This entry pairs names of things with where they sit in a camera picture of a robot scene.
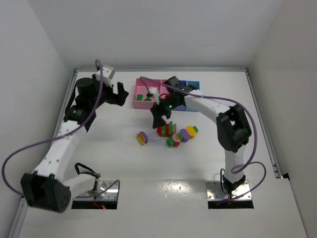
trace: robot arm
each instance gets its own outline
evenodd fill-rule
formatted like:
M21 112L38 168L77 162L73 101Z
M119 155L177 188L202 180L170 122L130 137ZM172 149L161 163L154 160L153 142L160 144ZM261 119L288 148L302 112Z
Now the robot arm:
M203 96L196 87L181 85L176 77L168 79L164 84ZM196 109L210 118L217 125L218 141L225 149L223 185L227 192L231 193L245 181L243 171L237 174L231 173L233 167L243 165L245 146L251 136L251 129L243 109L239 105L229 107L215 100L184 95L171 88L167 90L171 96L165 99L159 98L159 103L154 103L151 108L154 117L153 128L166 125L162 116L170 118L171 110L180 105Z
M122 106L128 96L123 84L118 82L118 94L113 93L111 79L114 75L112 67L103 67L103 90L98 107L103 103ZM101 74L100 70L92 78L81 78L76 81L72 96L65 109L64 121L59 136L65 135L81 125L91 113L98 95ZM80 139L90 129L96 113L84 127L73 134L52 143L48 153L32 174L25 173L21 185L29 206L64 212L78 195L86 191L96 191L100 175L92 172L80 173L77 177L64 181L67 164Z

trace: pink tray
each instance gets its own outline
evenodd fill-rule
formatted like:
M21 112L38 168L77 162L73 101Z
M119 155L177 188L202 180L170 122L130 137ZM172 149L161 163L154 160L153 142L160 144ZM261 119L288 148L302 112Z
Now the pink tray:
M155 81L159 83L164 83L166 80L157 79ZM146 84L149 88L157 88L159 91L159 94L162 94L162 93L169 94L168 90L162 85L159 85L157 83L150 82L150 81L146 81ZM139 94L143 95L142 101L137 101L137 97ZM147 98L147 89L142 83L142 81L139 78L137 78L135 82L134 95L133 95L133 101L132 101L133 107L138 109L151 109L151 107L154 104L154 99L150 98L151 101L146 102L144 101L146 98Z

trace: gray wall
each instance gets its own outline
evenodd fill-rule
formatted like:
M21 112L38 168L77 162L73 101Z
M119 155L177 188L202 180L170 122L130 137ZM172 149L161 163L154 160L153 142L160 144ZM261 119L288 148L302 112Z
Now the gray wall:
M28 0L71 67L246 66L282 0Z
M26 0L1 0L0 6L2 164L20 147L53 135L70 71ZM14 187L21 190L23 173L32 171L47 148L40 146L13 157L6 174ZM1 238L8 236L19 199L0 179Z
M267 127L317 237L317 1L286 0L251 66Z

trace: purple block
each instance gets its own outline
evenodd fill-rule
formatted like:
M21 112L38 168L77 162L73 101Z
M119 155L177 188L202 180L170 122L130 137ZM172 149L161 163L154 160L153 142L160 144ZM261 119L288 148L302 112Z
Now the purple block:
M147 143L148 143L148 141L149 141L148 136L145 134L145 132L144 132L144 131L140 131L140 134L144 137L144 139L145 139L145 143L147 144Z
M190 139L190 135L186 129L181 129L179 133L181 133L182 136L184 137L182 140L183 142L187 142Z

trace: wall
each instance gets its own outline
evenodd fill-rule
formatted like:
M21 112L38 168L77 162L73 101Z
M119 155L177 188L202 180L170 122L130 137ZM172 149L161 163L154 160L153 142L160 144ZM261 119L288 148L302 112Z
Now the wall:
M26 0L0 1L0 163L22 146L52 136L70 71ZM22 152L8 164L14 187L48 146ZM19 196L0 179L0 237L8 236Z
M282 0L28 0L72 68L246 66Z
M317 1L284 1L251 77L310 237L317 237Z

